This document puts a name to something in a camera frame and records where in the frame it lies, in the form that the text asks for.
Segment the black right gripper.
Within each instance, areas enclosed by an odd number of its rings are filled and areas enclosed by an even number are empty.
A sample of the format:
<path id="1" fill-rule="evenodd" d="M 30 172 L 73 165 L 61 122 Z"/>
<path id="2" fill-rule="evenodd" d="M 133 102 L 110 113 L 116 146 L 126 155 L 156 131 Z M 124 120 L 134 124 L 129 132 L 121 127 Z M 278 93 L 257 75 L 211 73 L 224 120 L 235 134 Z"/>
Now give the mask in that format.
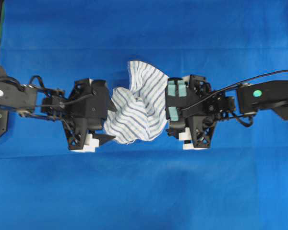
<path id="1" fill-rule="evenodd" d="M 217 122 L 228 120 L 234 111 L 234 97 L 215 93 L 206 77 L 168 79 L 167 133 L 183 141 L 184 150 L 210 148 Z"/>

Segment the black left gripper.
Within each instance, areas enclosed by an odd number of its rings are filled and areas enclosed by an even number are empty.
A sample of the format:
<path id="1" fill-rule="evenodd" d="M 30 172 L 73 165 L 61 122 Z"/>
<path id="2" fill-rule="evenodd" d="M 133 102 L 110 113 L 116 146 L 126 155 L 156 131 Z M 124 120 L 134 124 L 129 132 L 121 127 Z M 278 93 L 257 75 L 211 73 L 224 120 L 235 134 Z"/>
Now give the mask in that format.
<path id="1" fill-rule="evenodd" d="M 94 151 L 94 143 L 99 141 L 99 145 L 103 145 L 108 141 L 112 141 L 115 136 L 107 134 L 94 134 L 95 130 L 88 129 L 88 121 L 85 118 L 77 118 L 70 114 L 68 105 L 76 101 L 69 100 L 64 102 L 64 121 L 63 127 L 68 141 L 68 149 L 76 152 Z M 108 110 L 116 112 L 117 108 L 113 103 L 110 91 L 108 90 Z"/>

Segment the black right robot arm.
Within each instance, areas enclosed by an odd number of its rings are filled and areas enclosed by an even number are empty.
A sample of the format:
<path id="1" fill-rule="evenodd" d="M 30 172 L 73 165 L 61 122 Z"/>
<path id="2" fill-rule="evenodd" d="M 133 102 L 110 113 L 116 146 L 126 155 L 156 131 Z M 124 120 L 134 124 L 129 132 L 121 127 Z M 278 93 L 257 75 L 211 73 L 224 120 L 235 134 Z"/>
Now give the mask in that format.
<path id="1" fill-rule="evenodd" d="M 219 121 L 235 119 L 250 127 L 261 110 L 288 120 L 288 80 L 240 82 L 214 91 L 206 77 L 189 75 L 168 79 L 165 88 L 167 134 L 183 141 L 184 150 L 210 148 Z"/>

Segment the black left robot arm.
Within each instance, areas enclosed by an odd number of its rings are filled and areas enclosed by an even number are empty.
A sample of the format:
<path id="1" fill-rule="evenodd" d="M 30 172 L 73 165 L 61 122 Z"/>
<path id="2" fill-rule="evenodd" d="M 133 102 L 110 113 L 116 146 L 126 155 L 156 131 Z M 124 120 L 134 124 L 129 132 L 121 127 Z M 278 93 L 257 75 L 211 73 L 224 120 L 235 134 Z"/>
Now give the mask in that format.
<path id="1" fill-rule="evenodd" d="M 0 137 L 7 132 L 9 113 L 16 112 L 21 117 L 61 121 L 69 150 L 94 152 L 115 138 L 97 131 L 103 129 L 108 112 L 116 110 L 105 80 L 75 81 L 65 97 L 64 90 L 45 87 L 38 75 L 21 84 L 0 66 Z"/>

